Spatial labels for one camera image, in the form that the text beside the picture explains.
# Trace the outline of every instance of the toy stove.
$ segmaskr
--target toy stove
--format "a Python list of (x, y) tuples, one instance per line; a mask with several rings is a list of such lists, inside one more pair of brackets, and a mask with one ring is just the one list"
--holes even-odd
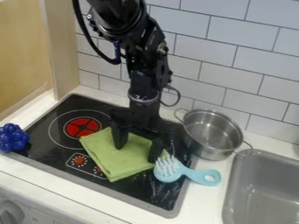
[[(175, 217), (188, 185), (184, 177), (165, 184), (158, 181), (152, 171), (144, 171), (110, 183), (80, 144), (80, 137), (109, 126), (109, 111), (113, 108), (113, 105), (72, 94), (26, 131), (31, 135), (31, 147), (13, 157), (152, 213)], [(172, 122), (165, 122), (165, 125), (176, 130), (176, 156), (189, 165), (191, 155), (187, 154), (181, 140), (182, 126)]]

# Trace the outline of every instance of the green cloth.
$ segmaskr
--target green cloth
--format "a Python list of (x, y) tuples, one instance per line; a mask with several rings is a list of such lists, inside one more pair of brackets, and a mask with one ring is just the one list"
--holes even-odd
[(121, 150), (117, 150), (111, 128), (106, 128), (92, 135), (83, 136), (80, 142), (110, 182), (154, 167), (148, 162), (151, 141), (143, 137), (129, 133), (126, 145)]

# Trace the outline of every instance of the sink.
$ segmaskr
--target sink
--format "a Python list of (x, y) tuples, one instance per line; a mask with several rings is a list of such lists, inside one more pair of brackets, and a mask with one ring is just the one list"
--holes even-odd
[(263, 150), (236, 156), (222, 219), (224, 224), (299, 224), (299, 161)]

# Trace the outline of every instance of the white tile wall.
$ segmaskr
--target white tile wall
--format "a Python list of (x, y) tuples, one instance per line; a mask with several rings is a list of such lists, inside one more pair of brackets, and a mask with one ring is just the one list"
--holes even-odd
[(247, 20), (299, 29), (299, 3), (292, 0), (251, 0)]
[(235, 45), (177, 35), (175, 54), (186, 58), (231, 66), (235, 51)]
[[(88, 53), (94, 56), (97, 56), (97, 53), (94, 51), (94, 49), (89, 45), (87, 42), (87, 39), (85, 36), (76, 34), (76, 39), (77, 39), (77, 52), (79, 53)], [(92, 38), (94, 41), (94, 44), (97, 46), (97, 38)]]
[(182, 0), (182, 10), (243, 19), (248, 0)]
[(180, 0), (163, 0), (163, 1), (161, 1), (161, 0), (147, 0), (146, 3), (178, 9), (179, 4), (180, 4)]
[(286, 102), (299, 103), (299, 82), (265, 77), (261, 85), (260, 95)]
[(164, 35), (165, 35), (165, 40), (167, 42), (167, 46), (170, 49), (169, 53), (173, 54), (174, 53), (176, 34), (165, 31)]
[(121, 96), (127, 96), (129, 83), (111, 79), (105, 76), (100, 76), (100, 90)]
[[(87, 14), (87, 1), (80, 1)], [(298, 1), (146, 1), (170, 48), (171, 85), (183, 95), (172, 109), (216, 109), (242, 129), (299, 144)], [(100, 49), (114, 57), (113, 45), (85, 21)], [(80, 83), (126, 96), (125, 65), (109, 65), (82, 35), (76, 37)], [(176, 100), (173, 91), (164, 91), (166, 103)]]
[(156, 6), (150, 7), (150, 15), (160, 21), (159, 25), (167, 32), (182, 33), (199, 38), (205, 37), (209, 23), (209, 17), (205, 15)]
[(268, 99), (255, 94), (246, 94), (239, 91), (227, 90), (224, 106), (238, 109), (247, 113), (266, 116), (281, 120), (288, 104), (283, 101)]
[(79, 53), (78, 61), (79, 69), (81, 70), (103, 74), (116, 79), (121, 78), (121, 66), (110, 65), (104, 59)]
[[(177, 100), (177, 96), (175, 94), (169, 94), (169, 93), (163, 93), (162, 94), (162, 101), (165, 103), (165, 104), (168, 104), (168, 105), (171, 105), (173, 104), (174, 102), (176, 102)], [(175, 110), (175, 109), (192, 109), (192, 105), (193, 105), (193, 100), (192, 99), (188, 99), (188, 98), (184, 98), (182, 97), (181, 100), (179, 101), (179, 103), (172, 107), (171, 109)]]
[(201, 62), (193, 59), (185, 59), (177, 56), (168, 58), (170, 69), (174, 75), (197, 80)]
[(290, 104), (288, 113), (284, 117), (283, 121), (299, 125), (299, 105)]
[(252, 94), (257, 94), (261, 79), (261, 74), (209, 63), (203, 63), (199, 78), (203, 82)]
[(271, 50), (278, 27), (255, 24), (223, 17), (212, 17), (209, 39), (240, 46)]
[(244, 130), (247, 126), (249, 114), (240, 112), (230, 108), (223, 108), (220, 106), (216, 106), (210, 103), (202, 102), (202, 101), (195, 101), (194, 104), (195, 109), (213, 109), (220, 113), (223, 113), (226, 116), (231, 117), (239, 126)]
[(234, 67), (298, 81), (299, 58), (239, 47)]
[(247, 130), (264, 136), (277, 138), (282, 141), (299, 144), (299, 126), (285, 122), (277, 122), (252, 115)]
[(99, 75), (79, 70), (80, 84), (99, 89)]
[[(88, 29), (88, 32), (89, 32), (90, 36), (95, 37), (95, 38), (98, 38), (98, 37), (99, 37), (98, 33), (95, 32), (95, 31), (93, 31), (93, 29), (89, 26), (89, 21), (87, 20), (87, 17), (86, 17), (86, 16), (83, 16), (83, 18), (84, 18), (85, 25), (86, 25), (86, 27), (87, 27), (87, 29)], [(83, 32), (82, 32), (82, 30), (81, 30), (81, 28), (80, 28), (80, 26), (79, 26), (79, 24), (78, 24), (76, 18), (75, 18), (75, 31), (76, 31), (77, 33), (83, 34)]]
[(113, 43), (111, 43), (105, 39), (98, 38), (98, 47), (110, 59), (113, 59), (115, 57), (115, 47), (114, 47)]
[(281, 28), (275, 52), (299, 56), (299, 31)]
[(220, 105), (225, 89), (193, 80), (186, 80), (179, 77), (172, 77), (171, 85), (177, 88), (183, 96), (204, 102), (211, 102)]
[(122, 81), (130, 82), (129, 73), (126, 64), (122, 64)]

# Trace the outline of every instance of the light blue brush handle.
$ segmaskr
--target light blue brush handle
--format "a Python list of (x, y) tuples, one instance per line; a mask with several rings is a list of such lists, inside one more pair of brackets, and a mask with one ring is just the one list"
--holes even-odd
[(185, 167), (183, 174), (203, 186), (216, 186), (221, 182), (221, 174), (215, 170), (195, 171)]

